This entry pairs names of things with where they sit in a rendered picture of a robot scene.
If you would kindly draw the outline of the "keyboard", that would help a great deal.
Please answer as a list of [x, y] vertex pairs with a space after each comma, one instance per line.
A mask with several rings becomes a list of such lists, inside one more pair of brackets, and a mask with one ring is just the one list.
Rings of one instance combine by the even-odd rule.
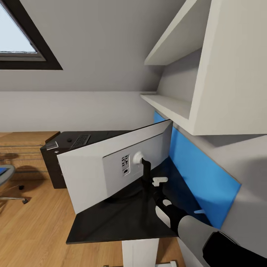
[[73, 146], [70, 149], [77, 148], [82, 145], [86, 145], [90, 135], [80, 135], [79, 138], [75, 141]]

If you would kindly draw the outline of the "swivel chair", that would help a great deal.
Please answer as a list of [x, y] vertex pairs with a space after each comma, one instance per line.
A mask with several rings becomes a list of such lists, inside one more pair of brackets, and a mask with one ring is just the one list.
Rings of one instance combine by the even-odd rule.
[[[0, 168], [6, 168], [6, 171], [4, 171], [1, 175], [0, 175], [0, 186], [2, 186], [4, 183], [6, 183], [11, 177], [12, 175], [15, 173], [16, 171], [16, 168], [15, 166], [12, 166], [12, 165], [0, 165]], [[6, 189], [2, 192], [0, 192], [0, 195], [3, 195], [5, 194], [6, 192], [14, 189], [15, 187], [19, 187], [20, 190], [22, 190], [24, 188], [23, 185], [16, 185], [16, 186], [13, 186], [9, 189]], [[27, 199], [25, 198], [9, 198], [9, 197], [0, 197], [0, 200], [23, 200], [23, 203], [25, 204], [27, 201]]]

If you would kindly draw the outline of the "notebook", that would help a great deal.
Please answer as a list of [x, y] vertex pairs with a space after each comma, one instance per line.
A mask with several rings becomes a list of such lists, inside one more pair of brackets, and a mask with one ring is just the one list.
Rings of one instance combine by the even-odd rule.
[[50, 150], [50, 149], [53, 149], [53, 148], [57, 148], [57, 147], [58, 147], [58, 144], [57, 144], [56, 141], [46, 144], [47, 150]]

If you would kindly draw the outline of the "monitor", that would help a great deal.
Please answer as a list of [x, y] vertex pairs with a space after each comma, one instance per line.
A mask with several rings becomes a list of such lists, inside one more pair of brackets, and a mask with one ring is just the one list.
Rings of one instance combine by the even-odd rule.
[[151, 170], [169, 156], [172, 128], [173, 120], [168, 119], [57, 153], [75, 214], [105, 199], [141, 195], [147, 202], [150, 192], [144, 188], [124, 198], [111, 196], [141, 176], [151, 182]]

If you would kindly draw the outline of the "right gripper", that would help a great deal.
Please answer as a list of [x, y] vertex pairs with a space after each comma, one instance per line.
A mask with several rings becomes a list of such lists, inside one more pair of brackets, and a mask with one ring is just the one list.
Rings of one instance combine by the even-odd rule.
[[163, 183], [160, 182], [159, 183], [159, 186], [154, 186], [152, 184], [153, 181], [153, 178], [150, 178], [150, 181], [151, 182], [144, 182], [143, 179], [141, 178], [141, 187], [144, 188], [145, 192], [150, 192], [152, 194], [152, 197], [154, 197], [154, 194], [158, 191], [161, 191], [162, 192], [162, 189], [163, 189]]

